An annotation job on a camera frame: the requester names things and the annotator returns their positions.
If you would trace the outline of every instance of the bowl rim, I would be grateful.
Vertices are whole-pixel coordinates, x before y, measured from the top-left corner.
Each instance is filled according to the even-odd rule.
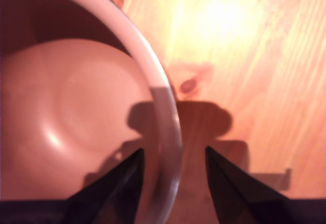
[[[160,169],[155,196],[144,223],[165,223],[175,201],[181,175],[182,140],[171,85],[144,36],[111,0],[71,0],[98,18],[121,41],[142,70],[152,92],[160,137]]]

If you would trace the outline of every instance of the wood grain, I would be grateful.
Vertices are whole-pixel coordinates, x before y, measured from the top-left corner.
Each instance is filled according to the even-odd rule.
[[[184,104],[197,112],[180,115],[189,125],[169,223],[217,223],[203,162],[210,144],[250,174],[291,169],[281,191],[291,198],[326,198],[326,0],[124,0],[122,9],[178,99],[197,101]],[[182,93],[193,77],[197,86]],[[204,136],[218,123],[202,102],[232,119],[219,138]],[[278,190],[281,182],[269,184]]]

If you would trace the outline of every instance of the black object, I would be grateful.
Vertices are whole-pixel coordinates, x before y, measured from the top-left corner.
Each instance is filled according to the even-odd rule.
[[[134,223],[143,185],[144,161],[144,150],[139,149],[67,200],[0,201],[0,223]]]
[[[211,147],[208,185],[220,224],[326,224],[326,200],[291,200],[252,178]]]

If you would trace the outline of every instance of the table surface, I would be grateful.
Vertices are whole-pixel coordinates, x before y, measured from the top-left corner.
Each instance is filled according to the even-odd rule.
[[[207,145],[290,198],[326,198],[326,0],[113,1],[180,101],[184,164],[168,223],[218,223]]]

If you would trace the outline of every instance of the wood knot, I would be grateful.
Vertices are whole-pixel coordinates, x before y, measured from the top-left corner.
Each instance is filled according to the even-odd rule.
[[[191,91],[193,91],[197,86],[197,81],[196,79],[193,77],[191,79],[188,79],[186,81],[184,81],[181,86],[180,86],[180,92],[187,94],[190,93]]]

